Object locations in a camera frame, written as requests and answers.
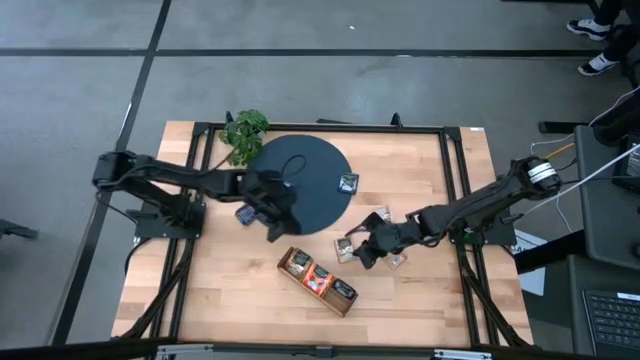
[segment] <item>white sneaker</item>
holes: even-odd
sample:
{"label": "white sneaker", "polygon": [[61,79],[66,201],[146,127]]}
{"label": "white sneaker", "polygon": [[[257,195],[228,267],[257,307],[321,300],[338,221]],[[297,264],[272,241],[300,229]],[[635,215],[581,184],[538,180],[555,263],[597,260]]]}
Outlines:
{"label": "white sneaker", "polygon": [[588,63],[581,65],[578,68],[578,72],[584,76],[596,76],[611,69],[617,63],[617,61],[607,60],[607,58],[605,58],[603,54],[600,54],[591,59],[591,61],[589,61]]}
{"label": "white sneaker", "polygon": [[571,20],[567,23],[567,30],[577,35],[587,35],[594,41],[607,38],[611,25],[598,25],[593,19]]}

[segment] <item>keyboard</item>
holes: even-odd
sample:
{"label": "keyboard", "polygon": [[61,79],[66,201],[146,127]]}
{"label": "keyboard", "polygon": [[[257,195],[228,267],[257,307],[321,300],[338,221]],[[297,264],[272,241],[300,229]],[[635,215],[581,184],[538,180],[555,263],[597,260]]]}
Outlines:
{"label": "keyboard", "polygon": [[640,295],[594,290],[582,295],[596,355],[599,344],[640,351]]}

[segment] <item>sneaker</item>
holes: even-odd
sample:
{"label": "sneaker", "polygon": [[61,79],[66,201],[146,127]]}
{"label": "sneaker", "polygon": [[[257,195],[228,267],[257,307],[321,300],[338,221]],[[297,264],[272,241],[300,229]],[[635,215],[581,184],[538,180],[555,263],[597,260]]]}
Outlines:
{"label": "sneaker", "polygon": [[587,35],[594,41],[607,38],[611,25],[598,25],[593,19],[571,20],[567,23],[567,30],[577,35]]}
{"label": "sneaker", "polygon": [[603,54],[600,54],[588,63],[578,68],[578,72],[584,76],[596,76],[614,67],[618,62],[607,60]]}

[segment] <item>black circular mat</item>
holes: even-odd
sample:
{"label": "black circular mat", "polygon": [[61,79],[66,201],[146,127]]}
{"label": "black circular mat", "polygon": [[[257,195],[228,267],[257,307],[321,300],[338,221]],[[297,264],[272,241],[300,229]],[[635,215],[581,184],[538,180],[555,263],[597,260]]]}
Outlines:
{"label": "black circular mat", "polygon": [[[339,192],[338,184],[351,167],[340,150],[322,139],[285,135],[266,143],[260,155],[249,163],[249,169],[281,171],[287,160],[296,155],[304,159],[292,159],[282,175],[297,195],[292,213],[300,223],[300,235],[308,235],[325,229],[344,213],[351,195]],[[298,172],[305,160],[306,165]]]}

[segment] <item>green leaves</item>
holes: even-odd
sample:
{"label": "green leaves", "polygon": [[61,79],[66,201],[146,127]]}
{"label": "green leaves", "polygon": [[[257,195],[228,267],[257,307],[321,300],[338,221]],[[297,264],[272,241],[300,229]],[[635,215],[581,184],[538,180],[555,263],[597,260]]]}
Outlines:
{"label": "green leaves", "polygon": [[246,165],[262,150],[262,139],[259,134],[266,133],[269,122],[258,110],[244,110],[238,118],[228,123],[220,132],[220,140],[235,148],[229,163],[234,166]]}

